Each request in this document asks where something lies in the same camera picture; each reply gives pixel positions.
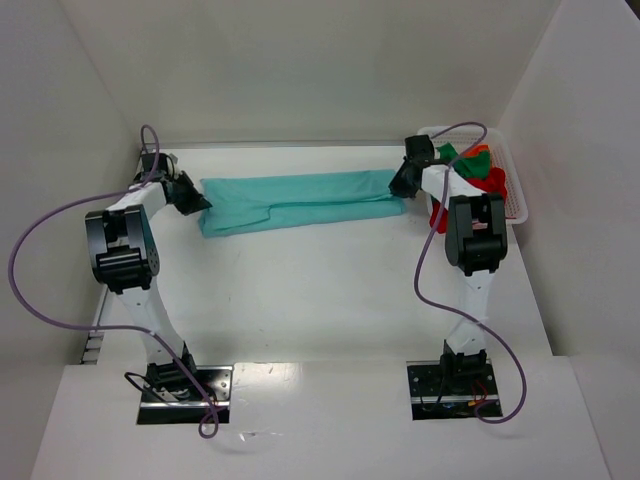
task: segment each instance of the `folded towel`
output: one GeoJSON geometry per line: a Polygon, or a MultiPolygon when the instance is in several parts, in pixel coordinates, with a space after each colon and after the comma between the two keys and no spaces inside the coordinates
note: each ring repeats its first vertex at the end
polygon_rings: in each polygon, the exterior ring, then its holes
{"type": "Polygon", "coordinates": [[[202,234],[221,237],[315,223],[401,215],[391,195],[393,170],[259,178],[207,178],[213,205],[200,217],[202,234]]]}

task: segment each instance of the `plastic basket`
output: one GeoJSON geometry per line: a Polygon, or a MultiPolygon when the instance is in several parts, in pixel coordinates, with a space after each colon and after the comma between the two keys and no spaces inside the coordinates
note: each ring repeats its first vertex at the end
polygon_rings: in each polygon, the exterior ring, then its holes
{"type": "MultiPolygon", "coordinates": [[[[429,136],[444,130],[447,127],[424,127],[418,130],[418,135],[429,136]]],[[[480,129],[478,127],[459,127],[441,135],[433,141],[434,146],[440,147],[445,143],[451,143],[460,152],[478,139],[480,129]]],[[[516,167],[513,164],[511,152],[502,134],[495,128],[489,128],[487,137],[482,143],[489,145],[491,151],[491,163],[494,167],[500,167],[506,174],[507,202],[505,214],[508,225],[524,223],[529,216],[527,204],[524,201],[522,187],[518,180],[516,167]]]]}

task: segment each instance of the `gray wall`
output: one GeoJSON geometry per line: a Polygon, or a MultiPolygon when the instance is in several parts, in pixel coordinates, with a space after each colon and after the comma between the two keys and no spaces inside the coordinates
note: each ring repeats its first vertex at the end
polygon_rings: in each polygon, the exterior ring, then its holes
{"type": "Polygon", "coordinates": [[[639,47],[624,0],[564,0],[500,122],[529,207],[516,231],[529,278],[616,480],[640,470],[639,47]]]}
{"type": "MultiPolygon", "coordinates": [[[[21,309],[4,273],[9,250],[54,206],[123,187],[136,156],[133,134],[55,0],[0,2],[0,105],[0,476],[22,480],[82,338],[21,309]]],[[[88,268],[85,212],[36,231],[19,258],[18,281],[43,311],[88,323],[99,287],[88,268]]]]}
{"type": "Polygon", "coordinates": [[[557,0],[61,0],[131,128],[400,140],[495,125],[557,0]]]}

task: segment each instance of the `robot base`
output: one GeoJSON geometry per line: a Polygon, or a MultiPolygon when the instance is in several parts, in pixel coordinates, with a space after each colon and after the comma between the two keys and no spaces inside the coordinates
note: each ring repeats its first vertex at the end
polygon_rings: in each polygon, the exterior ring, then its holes
{"type": "Polygon", "coordinates": [[[440,402],[438,402],[442,385],[440,362],[408,362],[407,375],[413,420],[473,417],[476,405],[474,390],[477,394],[476,399],[480,399],[484,395],[476,380],[487,390],[486,401],[491,401],[482,408],[482,416],[502,416],[498,388],[490,363],[485,365],[481,377],[467,378],[457,381],[453,385],[445,386],[440,402]]]}
{"type": "MultiPolygon", "coordinates": [[[[229,423],[233,367],[198,367],[195,377],[215,393],[218,406],[226,407],[218,412],[220,423],[229,423]]],[[[209,408],[205,401],[195,398],[189,391],[174,394],[163,391],[159,395],[164,402],[149,393],[142,394],[138,425],[198,424],[209,408]]]]}

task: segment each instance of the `turquoise fabric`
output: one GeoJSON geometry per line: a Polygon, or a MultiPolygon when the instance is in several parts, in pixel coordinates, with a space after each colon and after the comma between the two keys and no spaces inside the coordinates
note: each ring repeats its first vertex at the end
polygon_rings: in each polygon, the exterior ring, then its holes
{"type": "Polygon", "coordinates": [[[393,170],[260,178],[207,178],[212,207],[200,217],[207,237],[315,223],[380,218],[405,212],[391,195],[393,170]]]}

